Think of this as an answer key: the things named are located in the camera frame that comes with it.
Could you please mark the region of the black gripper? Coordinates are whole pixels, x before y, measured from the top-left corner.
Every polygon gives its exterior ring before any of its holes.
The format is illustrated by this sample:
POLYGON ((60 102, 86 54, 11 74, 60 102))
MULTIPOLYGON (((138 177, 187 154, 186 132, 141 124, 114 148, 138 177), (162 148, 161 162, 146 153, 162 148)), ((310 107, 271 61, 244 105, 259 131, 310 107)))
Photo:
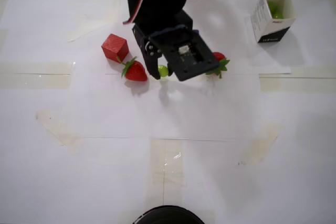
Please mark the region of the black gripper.
MULTIPOLYGON (((132 31, 147 71, 154 79, 161 78, 158 59, 162 57, 163 52, 173 48, 174 43, 177 42, 174 36, 178 33, 184 34, 192 28, 193 20, 184 10, 167 19, 142 22, 133 26, 132 31)), ((169 63, 167 69, 170 77, 174 71, 169 63)))

